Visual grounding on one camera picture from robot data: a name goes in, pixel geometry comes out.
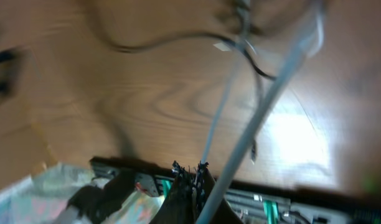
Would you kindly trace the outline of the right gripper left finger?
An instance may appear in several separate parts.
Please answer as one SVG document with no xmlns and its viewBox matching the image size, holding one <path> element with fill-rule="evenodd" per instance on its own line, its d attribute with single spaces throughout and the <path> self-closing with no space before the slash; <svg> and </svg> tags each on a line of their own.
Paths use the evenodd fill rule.
<svg viewBox="0 0 381 224">
<path fill-rule="evenodd" d="M 194 223 L 193 176 L 177 161 L 174 161 L 172 166 L 176 178 L 161 208 L 149 222 L 150 224 Z"/>
</svg>

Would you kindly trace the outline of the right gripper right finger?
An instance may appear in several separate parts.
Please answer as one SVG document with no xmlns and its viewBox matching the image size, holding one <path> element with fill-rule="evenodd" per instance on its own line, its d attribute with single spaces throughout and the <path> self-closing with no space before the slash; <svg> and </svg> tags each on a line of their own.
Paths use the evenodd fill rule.
<svg viewBox="0 0 381 224">
<path fill-rule="evenodd" d="M 200 161 L 195 175 L 195 223 L 242 224 L 240 217 L 218 195 L 216 181 L 209 171 L 209 163 Z"/>
</svg>

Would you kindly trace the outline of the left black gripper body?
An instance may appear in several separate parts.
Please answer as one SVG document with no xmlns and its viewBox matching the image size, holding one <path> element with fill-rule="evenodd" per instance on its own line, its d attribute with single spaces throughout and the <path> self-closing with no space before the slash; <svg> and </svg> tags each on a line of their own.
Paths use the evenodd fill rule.
<svg viewBox="0 0 381 224">
<path fill-rule="evenodd" d="M 23 57 L 18 48 L 0 51 L 0 105 L 16 93 Z"/>
</svg>

